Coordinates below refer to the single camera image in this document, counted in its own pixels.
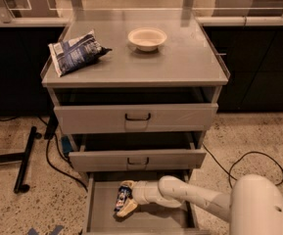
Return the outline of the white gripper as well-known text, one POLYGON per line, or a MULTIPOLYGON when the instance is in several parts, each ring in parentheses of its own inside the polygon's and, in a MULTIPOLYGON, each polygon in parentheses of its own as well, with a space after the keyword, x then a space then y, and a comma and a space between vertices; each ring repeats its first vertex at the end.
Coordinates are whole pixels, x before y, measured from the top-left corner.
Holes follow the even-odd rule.
POLYGON ((137 181, 124 180, 120 183, 121 186, 132 189, 133 199, 118 201, 116 211, 118 217, 125 217, 133 212, 138 205, 147 205, 158 203, 162 199, 162 194, 159 191, 157 181, 137 181))

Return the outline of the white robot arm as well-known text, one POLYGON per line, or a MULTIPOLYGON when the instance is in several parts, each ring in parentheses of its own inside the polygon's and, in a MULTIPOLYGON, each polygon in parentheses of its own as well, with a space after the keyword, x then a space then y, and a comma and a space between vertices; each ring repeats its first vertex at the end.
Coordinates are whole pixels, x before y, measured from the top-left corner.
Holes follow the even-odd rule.
POLYGON ((230 235, 283 235, 283 195, 267 178, 248 174, 229 194, 166 175, 158 181, 121 182, 115 212, 125 217, 137 207, 178 208, 189 202, 229 223, 230 235))

